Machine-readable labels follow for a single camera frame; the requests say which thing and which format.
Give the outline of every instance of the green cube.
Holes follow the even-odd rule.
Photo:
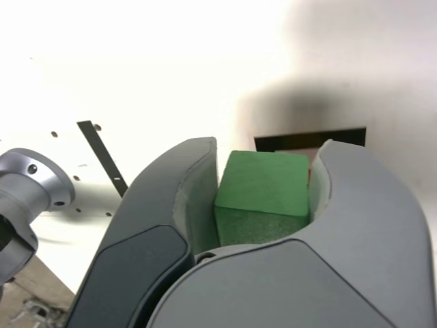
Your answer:
[[[306,156],[234,151],[214,203],[221,246],[267,243],[309,223]]]

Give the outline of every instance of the silver metal part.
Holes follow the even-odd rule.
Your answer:
[[[0,284],[38,248],[30,223],[42,211],[63,210],[73,200],[73,184],[50,159],[21,148],[0,156]]]
[[[39,299],[28,299],[10,324],[13,325],[27,316],[35,320],[36,324],[33,328],[61,328],[65,323],[66,312],[58,307],[45,304]]]

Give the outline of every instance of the white backdrop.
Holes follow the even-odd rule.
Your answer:
[[[0,151],[31,148],[81,179],[69,211],[33,224],[38,256],[76,291],[119,204],[79,120],[101,125],[127,183],[190,137],[217,137],[222,171],[254,136],[366,126],[437,232],[436,11],[433,0],[2,1]]]

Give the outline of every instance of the screw hole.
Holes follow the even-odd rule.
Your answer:
[[[27,173],[29,174],[35,174],[37,171],[38,171],[38,167],[35,164],[31,164],[27,168]]]

